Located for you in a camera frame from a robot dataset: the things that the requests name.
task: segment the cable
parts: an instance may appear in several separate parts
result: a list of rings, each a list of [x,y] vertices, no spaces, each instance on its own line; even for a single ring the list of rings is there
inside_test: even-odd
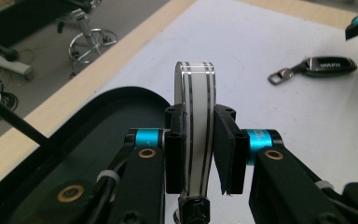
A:
[[[26,62],[26,64],[31,64],[34,61],[34,51],[33,50],[31,50],[31,49],[21,49],[21,50],[18,50],[18,52],[19,53],[23,53],[23,52],[30,52],[31,53],[31,59],[28,60],[28,62]]]
[[[116,181],[113,178],[105,177],[107,178],[105,186],[103,188],[103,194],[98,201],[98,205],[96,208],[92,211],[90,217],[87,220],[87,224],[95,224],[100,223],[102,219],[102,214],[106,209],[108,208],[109,199],[111,197],[112,192],[116,189]]]
[[[0,102],[14,111],[19,103],[17,96],[12,93],[0,91]]]
[[[352,208],[350,206],[347,206],[345,203],[330,199],[330,201],[342,212],[342,214],[345,215],[351,215],[352,218],[355,218],[358,220],[358,210],[355,208]]]
[[[36,49],[45,49],[45,48],[55,46],[58,43],[60,43],[61,41],[63,41],[66,38],[66,36],[71,33],[71,31],[74,29],[74,27],[75,27],[75,23],[71,23],[71,26],[69,27],[69,29],[67,29],[67,32],[65,32],[65,34],[61,34],[61,36],[59,38],[55,39],[51,43],[47,43],[46,45],[35,46],[35,47],[31,47],[31,48],[19,49],[18,52],[30,51],[34,54],[34,50],[36,50]]]

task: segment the office chair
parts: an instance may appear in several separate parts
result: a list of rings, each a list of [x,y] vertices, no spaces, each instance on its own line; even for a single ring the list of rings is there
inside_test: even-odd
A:
[[[97,7],[100,4],[100,0],[90,1],[91,7]],[[69,45],[68,53],[72,60],[70,78],[75,77],[83,68],[118,42],[118,36],[110,30],[91,29],[88,16],[82,8],[72,11],[72,17],[76,19],[82,33],[75,36]]]

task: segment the gray floor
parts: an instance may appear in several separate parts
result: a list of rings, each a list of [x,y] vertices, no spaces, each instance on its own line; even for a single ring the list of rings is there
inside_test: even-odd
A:
[[[123,38],[168,1],[105,0],[89,14],[89,25],[111,30]],[[14,93],[19,99],[15,112],[22,118],[70,81],[72,65],[67,51],[70,41],[80,31],[75,20],[71,20],[58,34],[57,24],[53,22],[14,46],[20,52],[19,61],[33,67],[33,80],[27,81],[18,74],[0,69],[5,91]],[[0,120],[0,136],[9,128],[10,125]]]

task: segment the metal rod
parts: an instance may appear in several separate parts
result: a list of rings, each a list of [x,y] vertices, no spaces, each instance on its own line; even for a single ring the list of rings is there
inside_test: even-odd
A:
[[[34,140],[39,146],[56,156],[62,156],[62,150],[51,142],[45,135],[40,133],[31,124],[20,118],[13,111],[0,103],[0,118],[12,125],[14,128]]]

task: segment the black key fob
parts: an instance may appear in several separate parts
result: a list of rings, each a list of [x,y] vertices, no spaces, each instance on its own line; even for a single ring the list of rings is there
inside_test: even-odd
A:
[[[313,57],[303,61],[305,75],[310,77],[334,77],[357,69],[356,63],[342,57]]]
[[[301,73],[309,77],[337,77],[357,69],[356,63],[350,58],[343,57],[312,57],[307,58],[292,68],[283,68],[270,75],[268,81],[279,85]]]

